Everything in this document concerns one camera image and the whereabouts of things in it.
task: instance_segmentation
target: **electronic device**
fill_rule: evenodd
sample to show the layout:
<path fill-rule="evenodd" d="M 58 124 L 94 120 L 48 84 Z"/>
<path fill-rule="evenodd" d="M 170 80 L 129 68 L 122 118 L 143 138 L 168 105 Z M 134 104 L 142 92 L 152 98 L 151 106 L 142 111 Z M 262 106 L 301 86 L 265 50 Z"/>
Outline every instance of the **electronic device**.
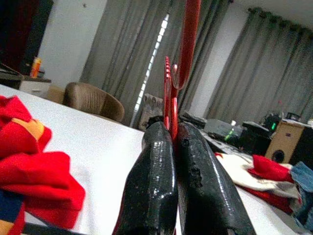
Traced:
<path fill-rule="evenodd" d="M 298 114 L 287 113 L 286 119 L 290 119 L 290 120 L 294 120 L 294 121 L 300 121 L 301 117 Z"/>
<path fill-rule="evenodd" d="M 279 112 L 270 112 L 269 114 L 265 115 L 265 117 L 263 117 L 263 120 L 260 122 L 260 124 L 267 128 L 268 131 L 272 134 L 275 132 L 281 119 L 282 115 L 280 115 Z"/>
<path fill-rule="evenodd" d="M 238 148 L 247 154 L 265 155 L 270 144 L 270 138 L 246 128 L 243 130 L 238 142 Z"/>
<path fill-rule="evenodd" d="M 243 127 L 250 129 L 251 131 L 261 135 L 261 136 L 269 136 L 269 130 L 253 121 L 244 121 Z"/>
<path fill-rule="evenodd" d="M 313 128 L 284 119 L 279 123 L 265 156 L 278 163 L 292 165 L 303 161 L 313 169 Z"/>
<path fill-rule="evenodd" d="M 208 134 L 225 138 L 231 131 L 233 135 L 240 136 L 242 130 L 218 119 L 208 119 L 205 124 L 204 131 Z"/>

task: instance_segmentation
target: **white cabinet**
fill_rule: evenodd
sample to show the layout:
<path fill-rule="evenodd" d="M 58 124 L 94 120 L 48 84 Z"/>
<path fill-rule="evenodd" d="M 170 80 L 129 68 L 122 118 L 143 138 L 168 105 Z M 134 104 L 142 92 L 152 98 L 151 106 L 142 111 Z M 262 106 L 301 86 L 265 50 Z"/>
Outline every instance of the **white cabinet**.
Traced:
<path fill-rule="evenodd" d="M 22 81 L 19 90 L 41 98 L 46 98 L 50 82 Z"/>

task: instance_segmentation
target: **ceiling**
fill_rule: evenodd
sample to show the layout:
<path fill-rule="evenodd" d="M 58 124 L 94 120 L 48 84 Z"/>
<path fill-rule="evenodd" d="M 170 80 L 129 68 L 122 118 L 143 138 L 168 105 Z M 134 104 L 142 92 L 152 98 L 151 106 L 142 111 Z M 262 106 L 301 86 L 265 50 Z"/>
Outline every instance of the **ceiling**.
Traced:
<path fill-rule="evenodd" d="M 234 0 L 246 9 L 261 7 L 313 30 L 313 0 Z"/>

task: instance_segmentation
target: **denim fabric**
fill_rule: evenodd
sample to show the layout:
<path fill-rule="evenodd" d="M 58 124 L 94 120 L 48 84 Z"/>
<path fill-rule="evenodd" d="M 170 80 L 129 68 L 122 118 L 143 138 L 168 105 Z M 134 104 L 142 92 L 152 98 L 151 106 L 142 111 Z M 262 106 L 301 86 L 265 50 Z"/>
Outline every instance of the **denim fabric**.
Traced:
<path fill-rule="evenodd" d="M 313 230 L 313 171 L 303 162 L 298 162 L 291 169 L 291 176 L 299 186 L 302 205 L 293 212 L 298 225 Z"/>
<path fill-rule="evenodd" d="M 23 196 L 14 192 L 0 190 L 0 221 L 14 223 L 20 213 Z"/>

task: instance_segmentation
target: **red metal rod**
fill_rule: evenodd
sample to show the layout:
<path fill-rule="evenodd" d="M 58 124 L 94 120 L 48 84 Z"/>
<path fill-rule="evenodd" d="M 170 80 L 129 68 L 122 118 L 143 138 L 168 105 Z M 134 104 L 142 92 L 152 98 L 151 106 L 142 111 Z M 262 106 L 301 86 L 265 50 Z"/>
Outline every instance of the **red metal rod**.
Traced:
<path fill-rule="evenodd" d="M 177 97 L 171 98 L 171 125 L 170 134 L 173 141 L 174 150 L 177 150 L 177 134 L 178 134 L 178 108 Z"/>
<path fill-rule="evenodd" d="M 187 0 L 185 6 L 182 45 L 179 58 L 179 84 L 174 84 L 181 90 L 188 80 L 197 36 L 201 0 Z"/>
<path fill-rule="evenodd" d="M 171 102 L 171 67 L 168 56 L 165 57 L 165 71 L 164 71 L 164 125 L 167 130 L 170 130 L 170 102 Z"/>

